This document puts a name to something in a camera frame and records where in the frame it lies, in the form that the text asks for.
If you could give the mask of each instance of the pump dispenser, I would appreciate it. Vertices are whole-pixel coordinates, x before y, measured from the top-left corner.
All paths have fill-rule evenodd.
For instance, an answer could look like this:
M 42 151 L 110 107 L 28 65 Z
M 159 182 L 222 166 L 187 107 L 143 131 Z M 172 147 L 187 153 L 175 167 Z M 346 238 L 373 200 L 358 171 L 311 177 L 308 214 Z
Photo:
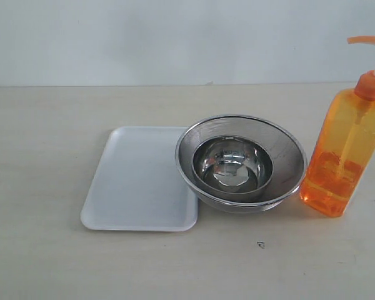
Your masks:
M 375 36 L 347 39 L 375 45 Z M 339 92 L 322 125 L 300 196 L 329 217 L 342 216 L 375 150 L 375 70 Z

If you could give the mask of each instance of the stainless steel bowl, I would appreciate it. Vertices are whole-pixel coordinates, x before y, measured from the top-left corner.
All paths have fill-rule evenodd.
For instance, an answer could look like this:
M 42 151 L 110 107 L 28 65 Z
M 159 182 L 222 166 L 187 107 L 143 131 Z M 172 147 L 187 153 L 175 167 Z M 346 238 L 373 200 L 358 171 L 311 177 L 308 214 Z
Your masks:
M 256 141 L 270 155 L 274 166 L 272 180 L 256 202 L 228 201 L 197 185 L 191 166 L 194 152 L 203 142 L 217 136 Z M 273 208 L 298 190 L 307 168 L 304 150 L 290 133 L 267 120 L 242 115 L 210 117 L 185 130 L 176 144 L 175 160 L 181 176 L 199 199 L 229 213 L 255 213 Z
M 250 203 L 271 182 L 273 161 L 254 141 L 218 136 L 199 145 L 192 168 L 196 184 L 203 191 L 228 201 Z

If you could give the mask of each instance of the wall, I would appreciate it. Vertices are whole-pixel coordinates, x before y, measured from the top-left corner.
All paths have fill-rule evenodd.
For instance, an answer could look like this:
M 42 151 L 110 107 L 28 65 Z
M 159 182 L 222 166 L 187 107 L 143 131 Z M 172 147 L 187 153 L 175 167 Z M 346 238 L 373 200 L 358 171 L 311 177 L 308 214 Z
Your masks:
M 352 81 L 375 0 L 0 0 L 0 86 Z

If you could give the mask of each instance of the white tray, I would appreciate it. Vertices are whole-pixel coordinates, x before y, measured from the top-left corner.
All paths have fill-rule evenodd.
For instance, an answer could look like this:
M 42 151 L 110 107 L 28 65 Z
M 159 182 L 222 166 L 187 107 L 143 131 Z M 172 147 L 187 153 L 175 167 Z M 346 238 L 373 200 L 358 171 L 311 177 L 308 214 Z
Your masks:
M 183 131 L 183 127 L 114 130 L 82 208 L 82 223 L 94 230 L 190 229 L 198 218 L 198 200 L 174 160 Z

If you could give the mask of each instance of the table surface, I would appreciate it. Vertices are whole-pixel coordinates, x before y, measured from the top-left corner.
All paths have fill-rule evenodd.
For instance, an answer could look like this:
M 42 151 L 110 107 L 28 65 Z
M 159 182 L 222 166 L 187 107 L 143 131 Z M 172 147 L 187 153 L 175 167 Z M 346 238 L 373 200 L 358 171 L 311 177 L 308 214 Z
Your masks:
M 201 203 L 181 233 L 79 219 L 115 128 L 252 114 L 310 158 L 333 96 L 351 86 L 0 88 L 0 299 L 375 299 L 375 153 L 337 219 L 297 196 L 243 216 Z

